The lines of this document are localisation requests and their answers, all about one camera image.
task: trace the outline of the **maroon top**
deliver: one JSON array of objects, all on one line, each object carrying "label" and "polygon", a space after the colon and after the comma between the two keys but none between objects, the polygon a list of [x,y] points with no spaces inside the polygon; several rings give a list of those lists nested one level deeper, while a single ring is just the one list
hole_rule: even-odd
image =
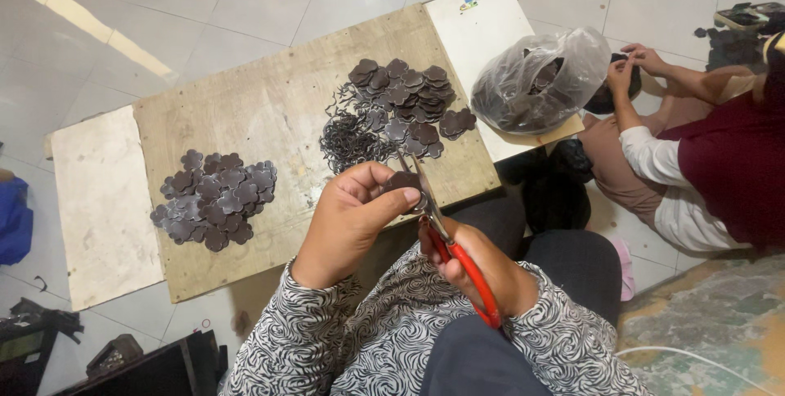
[{"label": "maroon top", "polygon": [[703,120],[662,132],[680,140],[679,167],[706,209],[740,243],[785,247],[785,103],[753,104],[752,91]]}]

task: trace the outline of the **white board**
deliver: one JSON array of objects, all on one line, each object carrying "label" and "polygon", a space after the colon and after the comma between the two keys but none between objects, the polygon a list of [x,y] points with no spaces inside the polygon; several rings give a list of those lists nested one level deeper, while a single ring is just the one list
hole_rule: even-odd
[{"label": "white board", "polygon": [[163,281],[133,107],[55,131],[52,152],[73,310]]},{"label": "white board", "polygon": [[[467,97],[491,59],[535,33],[518,0],[476,1],[477,6],[465,11],[460,10],[465,0],[432,0],[425,5]],[[478,121],[477,128],[491,160],[497,162],[580,132],[583,123],[573,115],[558,129],[536,137],[496,130],[484,121]]]}]

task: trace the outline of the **clear plastic bag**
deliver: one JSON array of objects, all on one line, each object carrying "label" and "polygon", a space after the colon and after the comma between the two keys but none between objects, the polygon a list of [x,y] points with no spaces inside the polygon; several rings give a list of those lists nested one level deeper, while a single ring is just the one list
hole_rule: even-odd
[{"label": "clear plastic bag", "polygon": [[[559,57],[564,62],[554,81],[530,95],[539,71]],[[591,27],[524,37],[480,72],[472,87],[472,110],[489,125],[517,135],[554,130],[602,85],[610,58],[607,41]]]}]

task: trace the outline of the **white tile floor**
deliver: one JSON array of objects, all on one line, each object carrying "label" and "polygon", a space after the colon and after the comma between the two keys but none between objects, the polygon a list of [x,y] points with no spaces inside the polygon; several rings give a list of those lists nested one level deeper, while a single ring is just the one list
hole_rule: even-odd
[{"label": "white tile floor", "polygon": [[[70,307],[54,165],[43,160],[41,147],[46,133],[417,1],[425,0],[0,0],[5,142],[0,167],[30,184],[35,212],[31,253],[0,268],[0,307],[20,296],[51,308]],[[692,31],[709,27],[717,9],[742,1],[750,0],[520,0],[520,5],[538,34],[591,25],[614,50],[641,41],[660,49],[665,60],[701,69],[708,40]],[[661,84],[646,79],[634,101],[642,114],[657,109]],[[639,290],[702,261],[665,243],[593,183],[589,192],[593,229],[628,242]],[[46,292],[33,287],[36,275],[49,284]],[[82,312],[83,343],[58,339],[40,393],[84,378],[87,361],[123,332],[151,351],[209,326],[234,357],[242,339],[231,330],[231,318],[238,310],[258,315],[266,297],[248,291],[274,288],[272,276],[252,277],[179,305],[169,303],[162,283]]]}]

